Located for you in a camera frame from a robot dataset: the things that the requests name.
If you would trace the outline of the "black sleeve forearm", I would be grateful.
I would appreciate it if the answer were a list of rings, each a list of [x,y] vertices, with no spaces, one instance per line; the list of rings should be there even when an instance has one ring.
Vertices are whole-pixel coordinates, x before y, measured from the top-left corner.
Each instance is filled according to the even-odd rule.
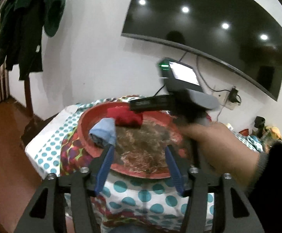
[[[282,143],[261,153],[246,192],[265,232],[282,232]]]

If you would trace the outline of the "person right hand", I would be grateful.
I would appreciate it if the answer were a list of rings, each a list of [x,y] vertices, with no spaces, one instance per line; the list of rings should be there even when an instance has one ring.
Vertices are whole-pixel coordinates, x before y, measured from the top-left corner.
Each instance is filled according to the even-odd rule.
[[[188,124],[179,126],[179,130],[197,142],[198,149],[215,172],[231,174],[242,187],[250,184],[257,169],[259,153],[245,146],[224,124]]]

